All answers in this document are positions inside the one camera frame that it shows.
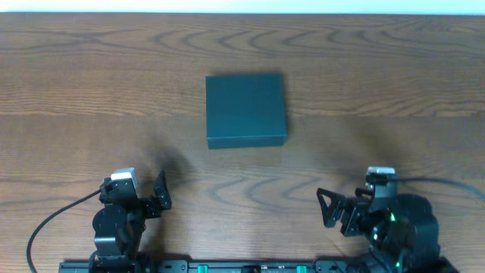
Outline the dark green box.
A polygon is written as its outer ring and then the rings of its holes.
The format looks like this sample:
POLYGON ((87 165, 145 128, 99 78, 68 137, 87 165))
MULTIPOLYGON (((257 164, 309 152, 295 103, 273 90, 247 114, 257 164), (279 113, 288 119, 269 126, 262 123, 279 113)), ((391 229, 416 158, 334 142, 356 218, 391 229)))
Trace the dark green box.
POLYGON ((286 142, 281 74, 207 76, 205 87, 209 149, 282 146, 286 142))

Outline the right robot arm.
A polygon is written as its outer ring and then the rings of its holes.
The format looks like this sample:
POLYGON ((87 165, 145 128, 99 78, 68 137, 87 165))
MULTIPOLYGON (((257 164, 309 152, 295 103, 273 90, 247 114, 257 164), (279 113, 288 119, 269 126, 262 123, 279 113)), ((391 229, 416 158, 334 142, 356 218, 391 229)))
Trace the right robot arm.
POLYGON ((390 167, 369 167, 365 187, 347 197, 316 192, 326 228, 341 224, 345 237, 363 236, 368 253, 352 259, 323 259, 317 272, 443 272, 455 267, 440 254, 439 224, 427 198, 398 192, 400 179, 390 167))

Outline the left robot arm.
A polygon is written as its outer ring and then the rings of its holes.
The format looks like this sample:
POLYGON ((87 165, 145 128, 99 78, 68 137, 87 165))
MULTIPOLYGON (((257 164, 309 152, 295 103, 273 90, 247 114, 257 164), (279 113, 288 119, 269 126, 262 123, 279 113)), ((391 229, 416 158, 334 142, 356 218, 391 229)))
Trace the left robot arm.
POLYGON ((171 209, 165 172, 154 184, 154 194, 139 198, 134 168, 116 170, 99 187, 104 208, 92 220, 96 251, 89 258, 89 272, 156 272, 157 265, 139 252, 146 221, 171 209))

